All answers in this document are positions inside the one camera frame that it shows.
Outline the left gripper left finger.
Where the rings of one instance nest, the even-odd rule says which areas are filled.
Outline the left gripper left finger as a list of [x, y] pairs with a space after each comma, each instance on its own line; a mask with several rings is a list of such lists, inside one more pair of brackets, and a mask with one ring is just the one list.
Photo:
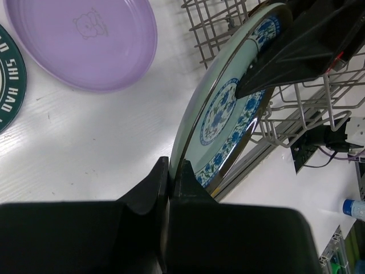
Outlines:
[[2, 273], [151, 273], [168, 158], [115, 201], [1, 205]]

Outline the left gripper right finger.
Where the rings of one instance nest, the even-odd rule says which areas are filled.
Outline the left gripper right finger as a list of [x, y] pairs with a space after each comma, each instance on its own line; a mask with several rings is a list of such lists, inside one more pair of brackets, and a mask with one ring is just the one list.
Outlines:
[[321, 273], [297, 210], [216, 202], [184, 161], [168, 206], [169, 273]]

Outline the blue patterned plate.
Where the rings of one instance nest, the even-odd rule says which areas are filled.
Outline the blue patterned plate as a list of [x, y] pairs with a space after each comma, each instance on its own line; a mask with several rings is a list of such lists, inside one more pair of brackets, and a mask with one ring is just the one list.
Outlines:
[[196, 180], [212, 192], [223, 181], [256, 130], [273, 88], [237, 99], [241, 78], [292, 23], [290, 9], [259, 9], [224, 44], [195, 89], [173, 144], [169, 177], [175, 182], [189, 161]]

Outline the white plate floral rim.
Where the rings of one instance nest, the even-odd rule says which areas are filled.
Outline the white plate floral rim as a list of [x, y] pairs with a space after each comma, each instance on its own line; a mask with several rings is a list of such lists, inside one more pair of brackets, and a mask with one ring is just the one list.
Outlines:
[[1, 27], [1, 131], [18, 115], [27, 89], [23, 56], [4, 27]]

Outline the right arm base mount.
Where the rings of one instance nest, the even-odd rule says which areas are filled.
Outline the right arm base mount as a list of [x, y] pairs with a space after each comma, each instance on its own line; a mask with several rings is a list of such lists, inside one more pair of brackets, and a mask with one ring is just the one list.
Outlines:
[[[328, 162], [321, 166], [307, 164], [316, 151], [327, 155]], [[307, 131], [291, 146], [291, 154], [296, 172], [303, 167], [322, 168], [335, 159], [363, 163], [364, 117], [348, 118], [337, 131], [325, 124]]]

